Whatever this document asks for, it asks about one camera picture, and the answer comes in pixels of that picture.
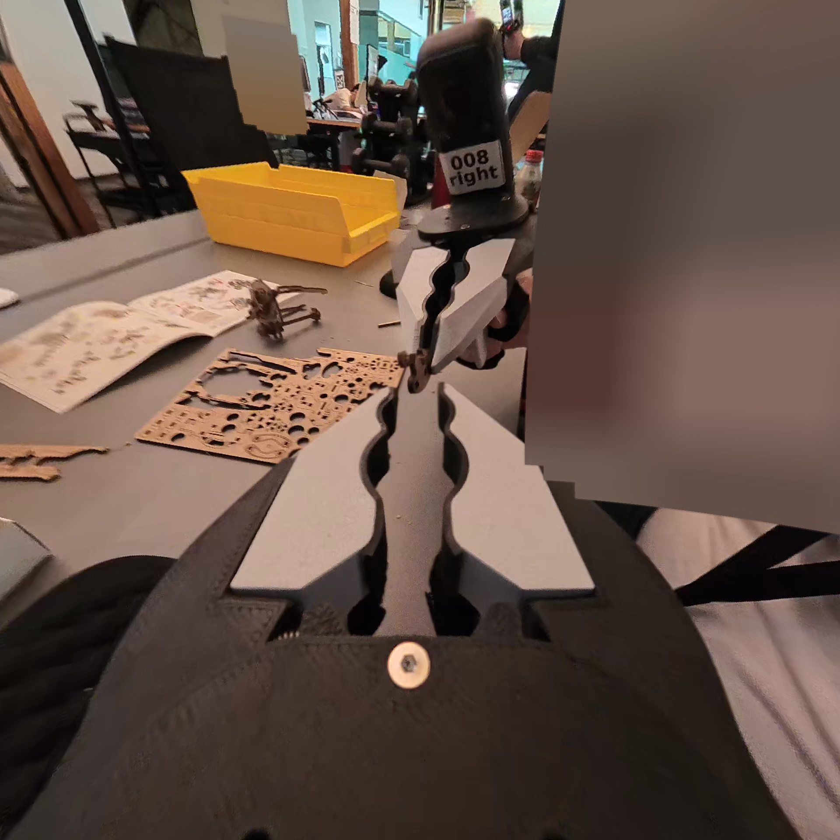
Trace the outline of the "open instruction booklet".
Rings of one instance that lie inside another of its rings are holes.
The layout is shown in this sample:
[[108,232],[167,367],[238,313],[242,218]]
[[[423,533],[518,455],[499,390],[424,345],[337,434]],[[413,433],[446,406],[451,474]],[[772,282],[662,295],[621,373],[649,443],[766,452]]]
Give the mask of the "open instruction booklet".
[[64,309],[2,344],[1,382],[67,413],[173,344],[214,339],[246,322],[256,281],[221,270],[129,303]]

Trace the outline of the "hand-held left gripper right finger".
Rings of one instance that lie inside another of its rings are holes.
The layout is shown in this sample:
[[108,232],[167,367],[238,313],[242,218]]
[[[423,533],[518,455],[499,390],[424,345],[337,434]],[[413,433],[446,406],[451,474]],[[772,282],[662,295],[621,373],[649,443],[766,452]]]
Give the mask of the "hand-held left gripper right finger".
[[591,595],[592,576],[524,444],[450,384],[438,387],[444,505],[438,593],[467,601]]

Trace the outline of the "yellow plastic bin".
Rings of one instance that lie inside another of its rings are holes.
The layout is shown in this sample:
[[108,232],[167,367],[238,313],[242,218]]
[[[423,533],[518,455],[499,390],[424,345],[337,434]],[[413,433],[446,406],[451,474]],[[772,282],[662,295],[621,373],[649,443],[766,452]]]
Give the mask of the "yellow plastic bin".
[[216,244],[345,268],[399,226],[402,181],[266,162],[182,172]]

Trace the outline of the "partly built wooden model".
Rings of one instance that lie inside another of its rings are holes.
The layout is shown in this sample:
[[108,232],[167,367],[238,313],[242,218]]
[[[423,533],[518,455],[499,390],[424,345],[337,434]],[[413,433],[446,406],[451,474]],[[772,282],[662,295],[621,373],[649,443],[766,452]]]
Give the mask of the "partly built wooden model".
[[255,321],[257,333],[262,339],[280,343],[285,339],[286,327],[305,321],[319,323],[321,312],[305,303],[282,306],[279,298],[288,295],[328,293],[329,290],[322,287],[272,285],[263,280],[253,280],[249,289],[247,320]]

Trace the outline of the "red-capped plastic bottle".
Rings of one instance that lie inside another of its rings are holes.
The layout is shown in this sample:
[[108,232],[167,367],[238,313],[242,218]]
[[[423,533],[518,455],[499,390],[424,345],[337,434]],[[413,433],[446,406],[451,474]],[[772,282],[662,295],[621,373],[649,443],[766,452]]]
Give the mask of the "red-capped plastic bottle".
[[530,211],[539,206],[543,178],[543,152],[528,150],[522,159],[516,175],[517,193],[527,201]]

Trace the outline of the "black dumbbell rack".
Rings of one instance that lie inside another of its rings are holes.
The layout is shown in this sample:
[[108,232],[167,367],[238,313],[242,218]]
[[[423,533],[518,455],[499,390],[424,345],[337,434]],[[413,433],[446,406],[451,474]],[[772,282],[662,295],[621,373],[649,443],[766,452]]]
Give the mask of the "black dumbbell rack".
[[437,154],[427,136],[422,102],[412,73],[398,85],[373,78],[368,87],[372,110],[355,135],[360,147],[351,156],[355,175],[393,175],[406,183],[406,204],[422,202],[434,181]]

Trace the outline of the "flat grey board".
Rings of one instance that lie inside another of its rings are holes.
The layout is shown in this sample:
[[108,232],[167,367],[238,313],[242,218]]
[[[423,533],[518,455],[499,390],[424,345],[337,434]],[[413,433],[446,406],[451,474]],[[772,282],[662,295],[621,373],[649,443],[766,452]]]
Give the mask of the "flat grey board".
[[19,523],[1,518],[1,602],[53,553]]

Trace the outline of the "person's torso in white shirt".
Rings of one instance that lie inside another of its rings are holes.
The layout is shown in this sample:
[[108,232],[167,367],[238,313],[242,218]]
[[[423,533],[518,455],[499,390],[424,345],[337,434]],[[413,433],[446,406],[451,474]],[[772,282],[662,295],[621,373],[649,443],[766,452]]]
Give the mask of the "person's torso in white shirt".
[[[667,582],[693,582],[771,530],[657,510],[637,542]],[[801,838],[839,838],[838,595],[693,605],[752,758]]]

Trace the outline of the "long wooden sheet scrap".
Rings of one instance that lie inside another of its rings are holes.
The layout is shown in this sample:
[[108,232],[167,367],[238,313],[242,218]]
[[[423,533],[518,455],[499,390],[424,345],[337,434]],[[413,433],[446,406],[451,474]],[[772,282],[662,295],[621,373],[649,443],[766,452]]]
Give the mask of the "long wooden sheet scrap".
[[68,459],[82,454],[105,454],[108,452],[109,448],[107,447],[84,445],[1,444],[1,460],[6,461]]

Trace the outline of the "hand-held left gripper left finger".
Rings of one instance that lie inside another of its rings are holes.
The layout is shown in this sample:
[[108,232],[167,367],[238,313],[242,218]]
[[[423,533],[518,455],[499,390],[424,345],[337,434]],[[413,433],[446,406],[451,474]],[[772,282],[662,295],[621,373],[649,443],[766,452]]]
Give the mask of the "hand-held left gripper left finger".
[[290,462],[234,574],[239,595],[361,601],[385,536],[378,485],[390,467],[398,392],[376,391]]

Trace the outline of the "black metal cart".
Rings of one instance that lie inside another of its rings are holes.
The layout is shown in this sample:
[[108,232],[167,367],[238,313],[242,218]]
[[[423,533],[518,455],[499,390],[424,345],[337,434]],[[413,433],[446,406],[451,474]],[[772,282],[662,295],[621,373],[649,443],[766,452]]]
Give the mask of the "black metal cart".
[[[93,102],[75,100],[73,110],[64,114],[66,134],[77,151],[92,191],[112,227],[116,227],[113,210],[132,212],[139,221],[157,217],[160,210],[157,200],[168,189],[165,168],[154,151],[147,132],[131,132],[139,168],[150,182],[146,190],[134,176],[123,146],[112,121],[98,113]],[[104,156],[117,173],[117,185],[106,185],[101,175],[94,175],[86,156],[98,153]]]

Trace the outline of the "person's right hand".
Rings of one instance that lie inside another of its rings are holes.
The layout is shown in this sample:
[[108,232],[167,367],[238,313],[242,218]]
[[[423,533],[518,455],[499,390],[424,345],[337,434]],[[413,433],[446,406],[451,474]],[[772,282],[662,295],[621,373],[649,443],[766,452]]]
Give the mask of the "person's right hand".
[[516,285],[511,288],[504,308],[491,322],[491,329],[516,334],[529,314],[532,296],[532,268],[519,272]]

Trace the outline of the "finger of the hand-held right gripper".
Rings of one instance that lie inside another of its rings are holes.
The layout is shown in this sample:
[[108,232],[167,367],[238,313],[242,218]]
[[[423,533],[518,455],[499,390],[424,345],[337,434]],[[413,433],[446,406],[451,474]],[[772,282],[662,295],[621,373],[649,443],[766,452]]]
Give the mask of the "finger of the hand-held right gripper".
[[487,362],[487,331],[508,300],[504,271],[515,244],[514,238],[494,238],[467,252],[465,277],[454,285],[449,303],[437,317],[432,374],[468,350],[479,367]]
[[430,361],[455,357],[455,268],[448,248],[412,252],[396,287],[402,361],[422,353]]

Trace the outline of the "laser-cut wooden parts sheet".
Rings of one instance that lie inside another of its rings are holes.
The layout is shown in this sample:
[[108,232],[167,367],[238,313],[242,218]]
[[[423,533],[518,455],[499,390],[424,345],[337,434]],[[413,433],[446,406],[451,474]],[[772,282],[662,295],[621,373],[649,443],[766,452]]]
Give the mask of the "laser-cut wooden parts sheet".
[[397,358],[319,349],[284,359],[228,349],[134,436],[142,444],[276,465],[380,390],[395,390]]

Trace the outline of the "small wooden model part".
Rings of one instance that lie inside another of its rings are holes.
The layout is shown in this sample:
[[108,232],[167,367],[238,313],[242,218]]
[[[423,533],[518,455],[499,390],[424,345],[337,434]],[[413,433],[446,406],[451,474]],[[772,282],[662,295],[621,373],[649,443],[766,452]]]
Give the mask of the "small wooden model part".
[[412,395],[422,392],[431,375],[427,352],[425,350],[413,353],[401,351],[397,355],[397,361],[408,371],[407,391]]

